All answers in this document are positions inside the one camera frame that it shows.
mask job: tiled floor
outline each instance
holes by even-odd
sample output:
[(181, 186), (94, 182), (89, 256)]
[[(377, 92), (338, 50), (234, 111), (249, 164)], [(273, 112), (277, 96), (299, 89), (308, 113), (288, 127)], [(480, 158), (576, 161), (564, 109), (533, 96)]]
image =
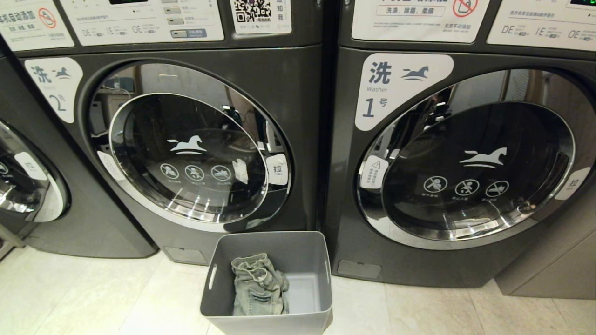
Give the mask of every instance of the tiled floor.
[[(198, 311), (206, 275), (161, 253), (109, 260), (15, 249), (0, 262), (0, 334), (221, 335)], [(494, 281), (470, 290), (332, 284), (325, 335), (596, 334), (596, 300), (505, 297)]]

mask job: digital display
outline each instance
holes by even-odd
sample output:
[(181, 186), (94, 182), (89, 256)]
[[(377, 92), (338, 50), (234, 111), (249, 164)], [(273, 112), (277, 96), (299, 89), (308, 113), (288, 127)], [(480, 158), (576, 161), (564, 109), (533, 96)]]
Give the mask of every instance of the digital display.
[(586, 5), (596, 7), (596, 0), (571, 0), (572, 5)]
[(134, 4), (137, 2), (148, 2), (149, 0), (110, 0), (112, 5)]

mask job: control panel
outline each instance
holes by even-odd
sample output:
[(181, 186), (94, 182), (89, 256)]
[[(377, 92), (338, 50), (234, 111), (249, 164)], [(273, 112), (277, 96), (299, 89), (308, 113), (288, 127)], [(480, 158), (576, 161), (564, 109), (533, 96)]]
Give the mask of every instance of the control panel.
[(596, 0), (503, 0), (487, 43), (596, 51)]
[(60, 0), (82, 45), (222, 41), (217, 0)]

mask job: front-loading washer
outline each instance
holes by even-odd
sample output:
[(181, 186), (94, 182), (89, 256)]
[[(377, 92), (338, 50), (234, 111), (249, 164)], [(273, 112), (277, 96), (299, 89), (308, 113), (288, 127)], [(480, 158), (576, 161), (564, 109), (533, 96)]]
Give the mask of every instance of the front-loading washer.
[(46, 102), (1, 39), (0, 73), (0, 225), (23, 240), (17, 245), (95, 258), (155, 253), (136, 220), (45, 113)]
[(596, 159), (596, 7), (347, 1), (324, 230), (335, 275), (478, 287)]
[(172, 260), (207, 264), (229, 232), (315, 228), (320, 2), (56, 5), (51, 47), (17, 55)]

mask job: qr code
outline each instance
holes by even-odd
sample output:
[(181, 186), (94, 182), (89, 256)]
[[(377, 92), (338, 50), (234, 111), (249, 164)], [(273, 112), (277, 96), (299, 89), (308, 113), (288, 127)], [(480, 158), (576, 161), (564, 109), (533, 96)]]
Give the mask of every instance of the qr code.
[(271, 22), (271, 0), (234, 0), (236, 20), (244, 22)]

